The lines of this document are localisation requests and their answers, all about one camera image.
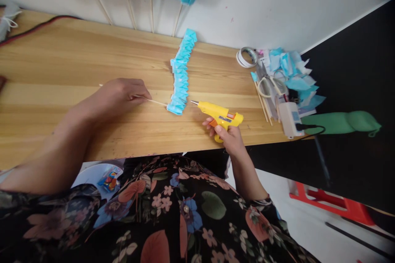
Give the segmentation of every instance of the green cloth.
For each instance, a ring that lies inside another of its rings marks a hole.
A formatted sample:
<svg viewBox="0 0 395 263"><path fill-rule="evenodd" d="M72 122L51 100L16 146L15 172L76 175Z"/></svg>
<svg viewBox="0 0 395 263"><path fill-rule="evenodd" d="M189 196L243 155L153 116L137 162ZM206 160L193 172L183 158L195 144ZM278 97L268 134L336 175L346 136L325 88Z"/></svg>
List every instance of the green cloth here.
<svg viewBox="0 0 395 263"><path fill-rule="evenodd" d="M326 128L323 134L348 134L351 132L370 132L369 137L374 137L381 125L366 111L333 112L311 115L302 118L306 125L321 125ZM322 131L321 127L306 129L307 134L316 134Z"/></svg>

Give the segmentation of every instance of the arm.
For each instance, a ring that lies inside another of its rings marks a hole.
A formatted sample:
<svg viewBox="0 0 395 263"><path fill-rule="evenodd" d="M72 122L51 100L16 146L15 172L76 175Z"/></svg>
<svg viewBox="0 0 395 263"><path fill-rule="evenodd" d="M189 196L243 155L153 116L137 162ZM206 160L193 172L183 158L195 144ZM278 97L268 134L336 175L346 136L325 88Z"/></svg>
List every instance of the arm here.
<svg viewBox="0 0 395 263"><path fill-rule="evenodd" d="M213 129L212 126L208 125L212 120L213 118L206 119L203 125L206 125L207 129L210 130L210 136L213 136L216 132L223 140L223 145L232 161L237 191L246 200L267 198L269 195L258 179L254 164L244 146L240 129L230 126L228 131L226 131L220 125L217 125L215 129Z"/></svg>
<svg viewBox="0 0 395 263"><path fill-rule="evenodd" d="M146 101L133 95L151 99L142 80L119 78L72 107L41 147L11 171L0 190L56 194L69 189L95 127Z"/></svg>

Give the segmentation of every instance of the tape roll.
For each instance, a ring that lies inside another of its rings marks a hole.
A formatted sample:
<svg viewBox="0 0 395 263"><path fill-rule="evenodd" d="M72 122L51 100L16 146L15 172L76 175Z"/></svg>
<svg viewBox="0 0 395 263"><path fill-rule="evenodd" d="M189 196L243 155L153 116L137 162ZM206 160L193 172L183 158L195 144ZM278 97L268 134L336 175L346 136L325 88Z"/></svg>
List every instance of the tape roll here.
<svg viewBox="0 0 395 263"><path fill-rule="evenodd" d="M252 63L244 59L242 55L244 52L248 53L248 55L251 57ZM236 54L236 60L240 66L244 68L252 68L258 64L258 56L251 47L243 47L240 49Z"/></svg>

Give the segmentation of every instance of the red cable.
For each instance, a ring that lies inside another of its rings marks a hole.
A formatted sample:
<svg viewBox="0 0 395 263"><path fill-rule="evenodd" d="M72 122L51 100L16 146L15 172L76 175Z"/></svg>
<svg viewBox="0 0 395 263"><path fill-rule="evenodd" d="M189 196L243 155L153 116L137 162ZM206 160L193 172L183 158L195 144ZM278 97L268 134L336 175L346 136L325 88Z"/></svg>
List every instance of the red cable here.
<svg viewBox="0 0 395 263"><path fill-rule="evenodd" d="M76 17L76 16L69 16L69 15L59 15L59 16L55 16L55 17L53 17L53 18L47 20L46 22L40 23L40 24L34 26L33 28L31 28L31 29L25 31L25 32L19 33L19 34L17 34L17 35L11 36L10 38L7 38L7 39L1 41L1 42L0 42L0 47L3 46L3 45L9 44L9 43L11 43L12 41L17 40L17 39L19 39L19 38L21 38L21 37L23 37L23 36L29 35L30 33L34 33L34 32L37 31L38 29L41 29L41 28L45 27L46 25L50 25L50 24L52 24L54 21L56 21L56 20L58 20L58 19L61 19L61 18L81 19L81 18L78 18L78 17Z"/></svg>

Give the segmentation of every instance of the scissors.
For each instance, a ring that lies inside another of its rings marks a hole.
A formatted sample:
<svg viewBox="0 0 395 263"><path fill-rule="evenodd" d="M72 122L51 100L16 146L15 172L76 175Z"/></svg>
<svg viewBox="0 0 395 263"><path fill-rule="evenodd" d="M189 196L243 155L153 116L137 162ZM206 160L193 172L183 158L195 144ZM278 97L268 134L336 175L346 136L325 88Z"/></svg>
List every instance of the scissors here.
<svg viewBox="0 0 395 263"><path fill-rule="evenodd" d="M270 84L273 86L274 90L279 96L282 96L286 93L287 87L284 82L277 78L274 78L273 76L269 76L264 66L258 65L256 73L258 75L258 78L260 79L260 81L258 82L258 92L262 97L272 97L272 88Z"/></svg>

